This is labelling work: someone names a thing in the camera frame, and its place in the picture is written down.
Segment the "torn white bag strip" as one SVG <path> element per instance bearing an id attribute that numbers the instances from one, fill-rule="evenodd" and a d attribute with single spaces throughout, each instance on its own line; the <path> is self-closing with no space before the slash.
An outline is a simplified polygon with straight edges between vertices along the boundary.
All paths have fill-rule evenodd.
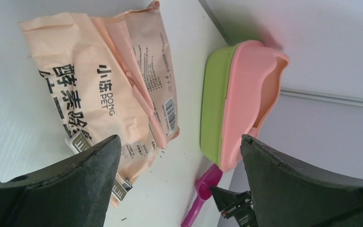
<path id="1" fill-rule="evenodd" d="M 94 179 L 105 180 L 108 197 L 112 201 L 123 201 L 130 189 L 131 182 L 128 178 L 121 177 L 118 173 L 121 158 L 121 139 L 118 135 L 110 135 L 94 144 L 85 133 L 77 131 L 65 139 L 66 144 L 75 155 L 96 158 Z"/>

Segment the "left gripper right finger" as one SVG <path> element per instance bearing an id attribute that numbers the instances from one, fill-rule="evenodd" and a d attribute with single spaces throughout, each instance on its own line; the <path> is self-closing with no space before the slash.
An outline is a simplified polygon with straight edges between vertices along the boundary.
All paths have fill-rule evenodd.
<path id="1" fill-rule="evenodd" d="M 243 135 L 241 155 L 260 227 L 363 227 L 363 179 L 337 174 Z"/>

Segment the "pink green litter box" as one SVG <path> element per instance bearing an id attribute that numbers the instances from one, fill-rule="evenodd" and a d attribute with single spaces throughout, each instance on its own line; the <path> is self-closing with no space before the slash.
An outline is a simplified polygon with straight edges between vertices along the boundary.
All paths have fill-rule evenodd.
<path id="1" fill-rule="evenodd" d="M 204 74 L 200 149 L 223 172 L 242 160 L 242 135 L 258 137 L 277 103 L 289 57 L 248 40 L 210 54 Z"/>

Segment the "magenta plastic scoop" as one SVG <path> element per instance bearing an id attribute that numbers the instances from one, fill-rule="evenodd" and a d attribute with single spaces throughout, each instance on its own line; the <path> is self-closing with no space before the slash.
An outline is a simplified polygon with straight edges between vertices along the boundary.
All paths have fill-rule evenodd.
<path id="1" fill-rule="evenodd" d="M 219 184 L 223 172 L 216 164 L 212 164 L 208 170 L 196 181 L 195 189 L 197 196 L 187 216 L 181 223 L 181 227 L 191 227 L 201 211 L 204 203 L 212 196 L 211 187 Z"/>

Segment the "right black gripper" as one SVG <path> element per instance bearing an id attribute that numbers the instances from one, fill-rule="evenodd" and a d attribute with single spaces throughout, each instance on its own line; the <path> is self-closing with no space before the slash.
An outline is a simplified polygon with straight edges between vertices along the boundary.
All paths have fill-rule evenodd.
<path id="1" fill-rule="evenodd" d="M 258 227 L 251 191 L 233 192 L 217 186 L 211 186 L 210 191 L 221 217 L 234 218 L 240 227 Z"/>

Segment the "cat litter bag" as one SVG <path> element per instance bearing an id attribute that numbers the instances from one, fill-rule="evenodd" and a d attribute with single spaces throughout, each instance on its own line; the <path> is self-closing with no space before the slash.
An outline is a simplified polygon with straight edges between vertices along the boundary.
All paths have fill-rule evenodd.
<path id="1" fill-rule="evenodd" d="M 69 138 L 94 145 L 120 137 L 110 198 L 117 207 L 180 131 L 160 2 L 114 17 L 63 12 L 19 26 Z"/>

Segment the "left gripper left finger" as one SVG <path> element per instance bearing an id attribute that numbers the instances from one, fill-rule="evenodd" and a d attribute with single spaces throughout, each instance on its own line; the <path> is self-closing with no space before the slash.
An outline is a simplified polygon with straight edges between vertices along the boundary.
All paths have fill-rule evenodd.
<path id="1" fill-rule="evenodd" d="M 73 155 L 0 182 L 0 227 L 101 227 L 110 203 L 96 158 Z"/>

